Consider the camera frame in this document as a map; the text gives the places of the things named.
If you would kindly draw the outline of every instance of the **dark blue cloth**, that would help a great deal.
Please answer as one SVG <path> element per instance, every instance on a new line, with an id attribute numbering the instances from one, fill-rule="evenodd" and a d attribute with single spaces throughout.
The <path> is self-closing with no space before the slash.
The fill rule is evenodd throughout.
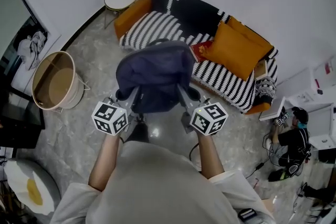
<path id="1" fill-rule="evenodd" d="M 188 90 L 194 62 L 182 41 L 167 41 L 133 52 L 118 65 L 119 91 L 126 99 L 140 87 L 135 113 L 169 111 L 180 102 L 177 85 Z"/>

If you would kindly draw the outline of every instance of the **gray shirt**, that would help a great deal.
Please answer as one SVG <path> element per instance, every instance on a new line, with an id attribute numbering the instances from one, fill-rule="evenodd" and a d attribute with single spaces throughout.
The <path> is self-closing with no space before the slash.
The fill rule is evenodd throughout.
<path id="1" fill-rule="evenodd" d="M 105 190 L 70 184 L 51 223 L 240 223 L 237 213 L 246 208 L 275 223 L 240 171 L 208 180 L 185 157 L 132 141 Z"/>

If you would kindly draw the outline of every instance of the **small box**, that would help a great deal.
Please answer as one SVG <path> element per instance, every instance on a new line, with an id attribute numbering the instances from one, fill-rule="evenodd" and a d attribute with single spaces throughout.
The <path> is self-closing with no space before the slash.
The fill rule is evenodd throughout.
<path id="1" fill-rule="evenodd" d="M 97 130 L 110 135 L 117 135 L 128 125 L 126 109 L 103 102 L 98 102 L 91 117 Z"/>
<path id="2" fill-rule="evenodd" d="M 220 103 L 209 104 L 194 110 L 190 125 L 204 135 L 218 132 L 229 115 Z"/>

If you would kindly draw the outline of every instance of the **gray fabric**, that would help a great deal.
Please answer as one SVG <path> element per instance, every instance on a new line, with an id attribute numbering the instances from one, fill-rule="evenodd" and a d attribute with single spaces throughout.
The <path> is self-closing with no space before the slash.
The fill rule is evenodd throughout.
<path id="1" fill-rule="evenodd" d="M 117 68 L 119 90 L 124 98 L 139 86 L 135 113 L 169 111 L 179 103 L 177 85 L 189 87 L 194 58 L 181 41 L 167 41 L 135 51 Z"/>
<path id="2" fill-rule="evenodd" d="M 130 141 L 105 190 L 71 184 L 51 224 L 239 224 L 237 212 L 245 208 L 275 223 L 240 171 L 207 180 L 185 157 Z"/>

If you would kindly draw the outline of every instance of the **round wooden bin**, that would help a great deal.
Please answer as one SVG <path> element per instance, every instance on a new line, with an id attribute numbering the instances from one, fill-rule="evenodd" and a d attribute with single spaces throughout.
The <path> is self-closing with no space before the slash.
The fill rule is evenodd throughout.
<path id="1" fill-rule="evenodd" d="M 71 55 L 65 51 L 48 55 L 37 67 L 32 85 L 33 98 L 44 110 L 71 109 L 84 93 Z"/>

